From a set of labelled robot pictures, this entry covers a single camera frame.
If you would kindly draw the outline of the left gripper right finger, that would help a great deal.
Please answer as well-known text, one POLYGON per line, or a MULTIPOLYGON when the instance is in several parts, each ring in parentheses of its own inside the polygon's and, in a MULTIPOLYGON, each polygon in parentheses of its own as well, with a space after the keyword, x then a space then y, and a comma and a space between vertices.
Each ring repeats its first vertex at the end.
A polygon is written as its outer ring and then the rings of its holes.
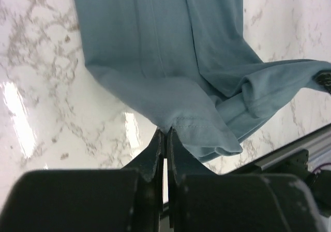
POLYGON ((218 175, 167 136, 169 224, 174 231, 325 231, 310 188, 292 174, 218 175))

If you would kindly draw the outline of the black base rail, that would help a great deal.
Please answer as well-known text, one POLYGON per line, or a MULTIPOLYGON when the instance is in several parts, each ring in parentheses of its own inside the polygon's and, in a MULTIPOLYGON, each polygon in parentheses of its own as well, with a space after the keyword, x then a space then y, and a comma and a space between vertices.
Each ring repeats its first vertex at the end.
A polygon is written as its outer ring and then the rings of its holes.
POLYGON ((330 211, 330 170, 309 170, 308 164, 330 151, 330 125, 239 167, 230 174, 281 173, 300 178, 324 212, 330 211))

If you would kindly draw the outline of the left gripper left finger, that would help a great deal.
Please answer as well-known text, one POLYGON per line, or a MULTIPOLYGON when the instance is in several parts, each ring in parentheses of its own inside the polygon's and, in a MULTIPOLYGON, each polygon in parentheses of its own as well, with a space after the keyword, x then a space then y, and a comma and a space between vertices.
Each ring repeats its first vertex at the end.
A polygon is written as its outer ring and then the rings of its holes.
POLYGON ((34 170, 5 202, 5 231, 158 231, 164 134, 121 169, 34 170))

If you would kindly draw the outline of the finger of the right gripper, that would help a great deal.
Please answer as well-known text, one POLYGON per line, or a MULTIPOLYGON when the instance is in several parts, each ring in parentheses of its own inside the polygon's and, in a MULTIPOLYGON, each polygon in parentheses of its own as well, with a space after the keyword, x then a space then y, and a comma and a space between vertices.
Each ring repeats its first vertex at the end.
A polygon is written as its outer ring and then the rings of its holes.
POLYGON ((331 94, 331 72, 330 71, 320 71, 314 76, 313 79, 328 94, 331 94))

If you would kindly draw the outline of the blue-grey t-shirt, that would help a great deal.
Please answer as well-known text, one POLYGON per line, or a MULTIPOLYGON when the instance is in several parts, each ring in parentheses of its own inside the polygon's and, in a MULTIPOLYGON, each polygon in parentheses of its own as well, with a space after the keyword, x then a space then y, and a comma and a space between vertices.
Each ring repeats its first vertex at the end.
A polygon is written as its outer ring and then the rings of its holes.
POLYGON ((74 0, 85 66, 205 163, 240 143, 330 63, 263 62, 243 37, 243 0, 74 0))

